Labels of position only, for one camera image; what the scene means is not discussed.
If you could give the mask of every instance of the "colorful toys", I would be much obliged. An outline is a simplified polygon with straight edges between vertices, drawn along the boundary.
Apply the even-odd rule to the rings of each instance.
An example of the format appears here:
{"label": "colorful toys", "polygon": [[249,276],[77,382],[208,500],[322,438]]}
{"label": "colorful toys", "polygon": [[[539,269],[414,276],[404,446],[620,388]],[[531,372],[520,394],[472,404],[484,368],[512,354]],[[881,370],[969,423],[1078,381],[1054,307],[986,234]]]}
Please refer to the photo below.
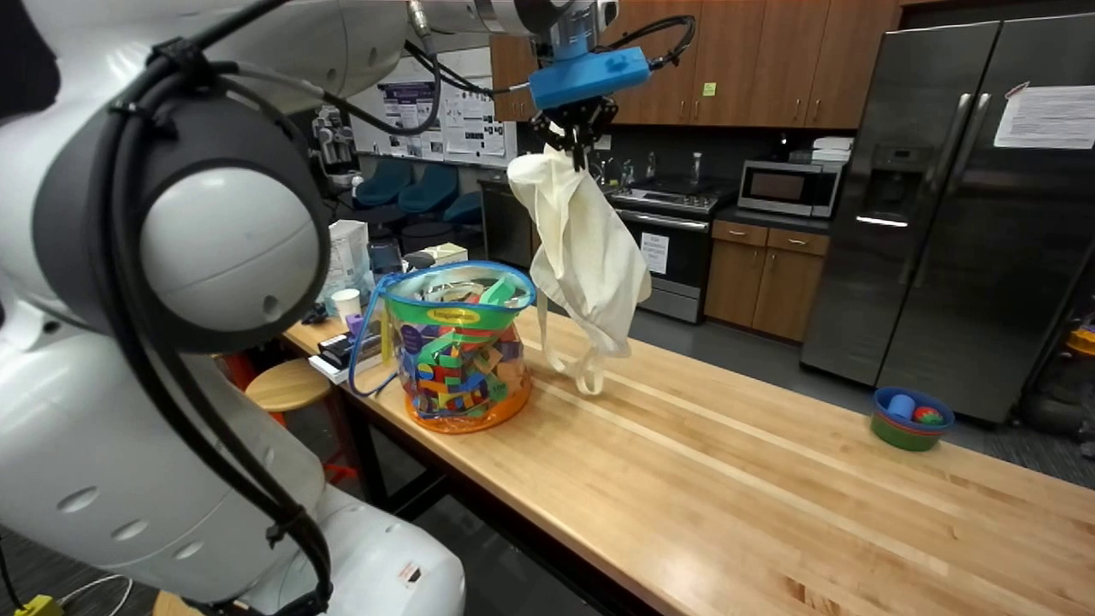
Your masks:
{"label": "colorful toys", "polygon": [[484,261],[391,287],[411,417],[438,433],[484,433],[512,417],[531,394],[512,319],[531,303],[533,287],[520,269]]}

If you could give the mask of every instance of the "kitchen cabinet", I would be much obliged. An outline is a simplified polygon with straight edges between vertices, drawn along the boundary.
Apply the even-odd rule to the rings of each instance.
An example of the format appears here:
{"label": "kitchen cabinet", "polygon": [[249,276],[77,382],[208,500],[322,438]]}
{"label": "kitchen cabinet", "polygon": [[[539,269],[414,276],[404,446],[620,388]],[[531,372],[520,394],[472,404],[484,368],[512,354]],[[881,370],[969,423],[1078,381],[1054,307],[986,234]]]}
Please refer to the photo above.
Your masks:
{"label": "kitchen cabinet", "polygon": [[[623,3],[620,21],[606,30],[606,40],[620,40],[630,30],[640,30],[649,21],[670,16],[670,13],[698,13],[703,0],[647,0],[647,3]],[[663,58],[682,40],[682,28],[656,30],[649,39],[640,39],[636,45],[647,50],[647,58]],[[682,54],[682,65],[668,65],[649,77],[649,81],[636,88],[623,88],[617,95],[620,115],[617,125],[690,125],[694,119],[694,49],[711,49],[714,28],[698,21],[690,49]]]}
{"label": "kitchen cabinet", "polygon": [[703,126],[857,131],[897,0],[705,0],[690,101]]}
{"label": "kitchen cabinet", "polygon": [[802,344],[821,284],[829,238],[769,228],[752,329]]}
{"label": "kitchen cabinet", "polygon": [[[670,13],[698,16],[694,40],[682,65],[617,95],[617,125],[857,131],[900,0],[645,0],[623,3],[606,40]],[[660,58],[679,39],[670,28],[636,45]],[[494,39],[490,58],[496,87],[539,65],[525,39]],[[531,114],[526,93],[496,101],[500,119]]]}
{"label": "kitchen cabinet", "polygon": [[829,238],[718,218],[705,315],[782,338],[803,338]]}
{"label": "kitchen cabinet", "polygon": [[[490,77],[496,88],[526,81],[533,77],[539,54],[531,39],[490,34]],[[533,101],[526,88],[494,101],[496,119],[526,125],[533,115]]]}
{"label": "kitchen cabinet", "polygon": [[764,276],[768,228],[714,223],[705,315],[750,329]]}
{"label": "kitchen cabinet", "polygon": [[796,126],[816,81],[826,6],[818,0],[705,0],[698,25],[718,45],[698,45],[698,125]]}
{"label": "kitchen cabinet", "polygon": [[897,25],[892,0],[829,0],[803,126],[859,126],[881,40]]}

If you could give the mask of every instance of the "wooden table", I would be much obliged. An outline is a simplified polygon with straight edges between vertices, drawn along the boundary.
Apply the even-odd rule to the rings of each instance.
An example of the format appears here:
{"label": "wooden table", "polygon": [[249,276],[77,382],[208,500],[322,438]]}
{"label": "wooden table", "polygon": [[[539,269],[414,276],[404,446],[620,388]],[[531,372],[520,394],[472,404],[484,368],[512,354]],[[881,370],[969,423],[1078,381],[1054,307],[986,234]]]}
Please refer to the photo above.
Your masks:
{"label": "wooden table", "polygon": [[[654,608],[1095,613],[1093,491],[958,446],[897,453],[863,415],[645,344],[584,400],[544,370],[533,315],[520,336],[539,392],[494,433],[431,434],[402,388],[369,409]],[[550,319],[550,345],[584,336]]]}

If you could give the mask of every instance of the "butcher block countertop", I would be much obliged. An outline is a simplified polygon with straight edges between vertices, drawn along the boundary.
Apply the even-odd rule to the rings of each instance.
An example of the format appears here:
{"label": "butcher block countertop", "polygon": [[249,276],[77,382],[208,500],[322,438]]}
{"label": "butcher block countertop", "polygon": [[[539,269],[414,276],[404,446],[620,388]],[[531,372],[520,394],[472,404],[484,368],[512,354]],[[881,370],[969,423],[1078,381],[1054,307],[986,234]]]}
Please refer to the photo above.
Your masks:
{"label": "butcher block countertop", "polygon": [[[306,354],[332,336],[289,331]],[[900,453],[863,415],[645,344],[581,398],[540,364],[533,311],[520,336],[533,398],[500,429],[423,433],[402,388],[365,404],[660,613],[1095,613],[1093,491]],[[584,336],[550,319],[550,345]]]}

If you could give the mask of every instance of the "paper sign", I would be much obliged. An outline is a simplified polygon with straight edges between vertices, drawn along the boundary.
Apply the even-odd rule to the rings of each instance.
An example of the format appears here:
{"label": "paper sign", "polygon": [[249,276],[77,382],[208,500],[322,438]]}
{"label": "paper sign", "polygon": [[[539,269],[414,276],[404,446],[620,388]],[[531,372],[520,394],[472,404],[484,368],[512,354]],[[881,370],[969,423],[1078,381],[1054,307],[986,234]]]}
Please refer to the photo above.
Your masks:
{"label": "paper sign", "polygon": [[656,234],[640,234],[640,246],[645,246],[649,274],[668,274],[668,268],[670,268],[670,240],[656,238]]}
{"label": "paper sign", "polygon": [[1020,88],[1006,101],[996,147],[1013,151],[1093,151],[1095,87]]}

